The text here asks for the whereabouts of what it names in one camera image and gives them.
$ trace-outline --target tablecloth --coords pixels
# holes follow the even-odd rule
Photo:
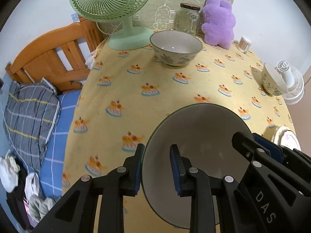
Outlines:
[[[117,51],[105,45],[96,61],[68,134],[63,171],[70,185],[84,174],[102,176],[121,166],[164,118],[194,103],[225,106],[266,137],[276,126],[294,131],[282,97],[261,88],[262,62],[234,44],[225,50],[203,43],[186,67],[160,62],[152,46]],[[124,199],[124,227],[126,233],[184,231],[162,221],[141,189]]]

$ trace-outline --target white bowl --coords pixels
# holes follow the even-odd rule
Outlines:
[[[208,175],[217,178],[230,175],[240,182],[249,162],[232,147],[231,139],[237,131],[253,140],[238,115],[211,103],[181,108],[156,128],[142,159],[142,187],[158,216],[174,226],[190,227],[191,197],[181,198],[175,191],[170,146],[177,144],[181,156],[189,158],[192,166]]]
[[[288,92],[282,76],[268,63],[261,72],[262,86],[271,95],[279,96]]]
[[[156,32],[150,42],[158,59],[173,66],[188,65],[203,47],[196,37],[179,31]]]

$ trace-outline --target white mini fan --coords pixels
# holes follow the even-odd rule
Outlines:
[[[288,88],[288,92],[282,95],[285,103],[296,104],[304,95],[304,79],[301,72],[284,60],[277,64],[276,70],[281,74]]]
[[[150,44],[153,31],[133,27],[134,15],[148,0],[70,0],[82,17],[100,23],[122,20],[123,29],[111,34],[108,45],[116,50],[133,50]]]

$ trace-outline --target wooden bed frame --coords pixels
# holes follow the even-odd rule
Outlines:
[[[80,23],[50,31],[28,44],[16,57],[12,65],[5,69],[18,82],[40,82],[44,77],[52,82],[60,92],[66,93],[82,88],[77,81],[88,77],[90,70],[77,44],[77,39],[85,37],[90,52],[104,40],[96,23],[80,18]],[[67,71],[55,48],[60,46],[73,70]]]

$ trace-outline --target purple bear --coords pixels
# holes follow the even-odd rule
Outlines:
[[[229,49],[234,39],[233,27],[235,26],[231,4],[225,0],[206,0],[202,11],[205,19],[201,27],[205,34],[204,42],[211,46],[219,45]]]

